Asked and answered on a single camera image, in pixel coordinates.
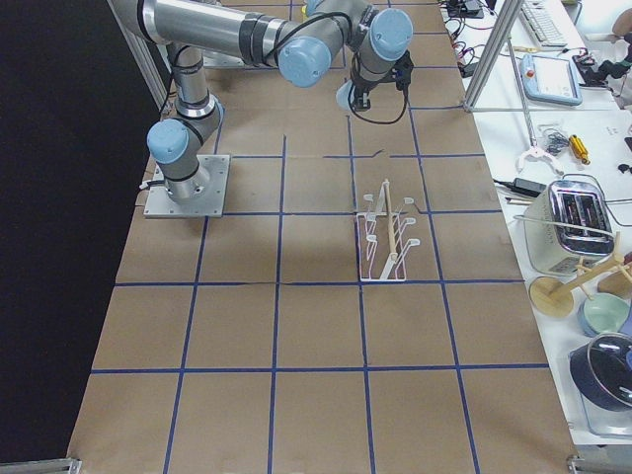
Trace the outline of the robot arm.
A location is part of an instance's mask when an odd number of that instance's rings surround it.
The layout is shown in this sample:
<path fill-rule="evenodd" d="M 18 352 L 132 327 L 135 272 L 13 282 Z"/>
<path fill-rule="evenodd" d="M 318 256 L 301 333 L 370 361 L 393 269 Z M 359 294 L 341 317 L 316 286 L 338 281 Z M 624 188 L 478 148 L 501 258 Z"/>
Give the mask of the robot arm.
<path fill-rule="evenodd" d="M 161 173 L 156 193 L 172 206 L 168 215 L 218 215 L 223 207 L 228 160 L 198 153 L 224 119 L 202 70 L 205 52 L 246 66 L 275 67 L 292 85 L 308 88 L 348 48 L 350 78 L 337 102 L 355 116 L 369 110 L 376 86 L 393 83 L 406 93 L 411 83 L 414 27 L 399 9 L 380 10 L 366 1 L 308 1 L 306 19 L 297 23 L 218 1 L 114 1 L 111 6 L 132 34 L 167 49 L 176 111 L 149 129 L 147 145 Z"/>

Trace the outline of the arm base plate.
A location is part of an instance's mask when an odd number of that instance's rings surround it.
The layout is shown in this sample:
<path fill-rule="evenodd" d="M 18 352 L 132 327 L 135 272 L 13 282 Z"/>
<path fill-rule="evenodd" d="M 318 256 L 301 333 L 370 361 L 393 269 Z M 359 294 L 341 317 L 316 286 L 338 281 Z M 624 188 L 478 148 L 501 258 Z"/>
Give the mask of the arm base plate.
<path fill-rule="evenodd" d="M 221 217 L 231 156 L 229 154 L 199 154 L 197 173 L 186 181 L 176 182 L 164 177 L 156 165 L 144 206 L 147 218 Z"/>

